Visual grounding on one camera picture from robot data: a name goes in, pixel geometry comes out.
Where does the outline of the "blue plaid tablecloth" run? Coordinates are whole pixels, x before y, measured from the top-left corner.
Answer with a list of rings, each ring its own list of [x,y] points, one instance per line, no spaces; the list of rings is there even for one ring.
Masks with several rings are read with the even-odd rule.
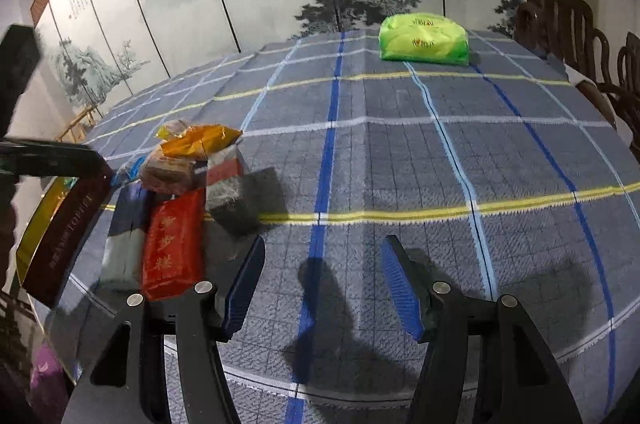
[[[639,165],[512,40],[466,68],[386,62],[372,31],[272,44],[119,103],[88,140],[132,164],[171,120],[241,129],[266,262],[219,348],[244,423],[399,423],[425,349],[382,267],[393,234],[476,297],[511,294],[597,423],[639,366]]]

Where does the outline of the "red rectangular snack packet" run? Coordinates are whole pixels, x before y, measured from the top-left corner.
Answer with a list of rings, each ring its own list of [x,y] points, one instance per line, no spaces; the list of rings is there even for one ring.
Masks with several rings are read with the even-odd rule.
[[[205,190],[186,192],[152,211],[142,253],[143,295],[155,302],[181,295],[204,278]]]

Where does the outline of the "green tissue pack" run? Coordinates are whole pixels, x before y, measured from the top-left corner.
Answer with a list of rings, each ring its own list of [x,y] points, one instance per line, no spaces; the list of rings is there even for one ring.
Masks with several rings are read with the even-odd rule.
[[[466,29],[439,14],[412,12],[384,19],[378,31],[382,60],[466,66],[469,35]]]

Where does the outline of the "dark sesame bar red label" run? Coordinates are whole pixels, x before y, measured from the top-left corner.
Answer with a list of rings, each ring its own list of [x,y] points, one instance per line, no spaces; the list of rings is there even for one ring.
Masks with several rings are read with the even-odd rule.
[[[205,209],[215,222],[234,236],[244,236],[259,226],[252,183],[236,144],[209,157],[205,177]]]

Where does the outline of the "dark wooden chair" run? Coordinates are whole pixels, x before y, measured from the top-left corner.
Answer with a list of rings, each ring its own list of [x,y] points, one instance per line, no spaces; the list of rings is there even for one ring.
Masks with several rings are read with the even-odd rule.
[[[618,84],[623,91],[620,103],[636,139],[639,139],[639,50],[639,36],[628,32],[617,56]]]
[[[613,80],[610,72],[610,44],[584,0],[525,0],[516,10],[514,40],[582,74],[624,114],[618,75]]]

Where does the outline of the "orange yellow snack packet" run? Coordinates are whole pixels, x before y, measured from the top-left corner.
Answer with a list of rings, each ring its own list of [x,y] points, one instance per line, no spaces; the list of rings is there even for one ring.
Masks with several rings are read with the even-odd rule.
[[[167,122],[155,136],[162,140],[160,150],[168,158],[203,161],[209,155],[231,146],[242,135],[239,129],[221,124],[194,125],[183,120]]]

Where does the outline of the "blue white snack packet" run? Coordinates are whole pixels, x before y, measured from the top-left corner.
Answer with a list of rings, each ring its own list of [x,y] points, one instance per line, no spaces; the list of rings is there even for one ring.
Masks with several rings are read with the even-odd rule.
[[[142,252],[154,200],[154,193],[143,188],[140,181],[120,189],[102,259],[100,283],[106,288],[140,288]]]

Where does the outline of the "peanut candy clear packet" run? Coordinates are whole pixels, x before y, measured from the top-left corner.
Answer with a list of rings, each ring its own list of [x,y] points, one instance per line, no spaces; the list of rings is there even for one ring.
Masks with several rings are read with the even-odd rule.
[[[145,189],[182,196],[194,187],[194,164],[185,158],[166,156],[156,146],[144,159],[139,178]]]

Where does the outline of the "gold maroon toffee tin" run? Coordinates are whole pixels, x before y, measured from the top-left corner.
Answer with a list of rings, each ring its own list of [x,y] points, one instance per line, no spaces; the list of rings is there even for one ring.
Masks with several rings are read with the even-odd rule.
[[[111,177],[104,174],[52,179],[16,250],[17,277],[31,298],[55,307],[110,193]]]

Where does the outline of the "bamboo rack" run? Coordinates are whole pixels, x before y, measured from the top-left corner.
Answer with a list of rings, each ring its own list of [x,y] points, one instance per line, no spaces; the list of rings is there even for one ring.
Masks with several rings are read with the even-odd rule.
[[[102,118],[102,114],[95,106],[86,106],[81,110],[67,126],[54,138],[57,142],[78,142],[84,141],[88,133],[94,129],[96,123]]]

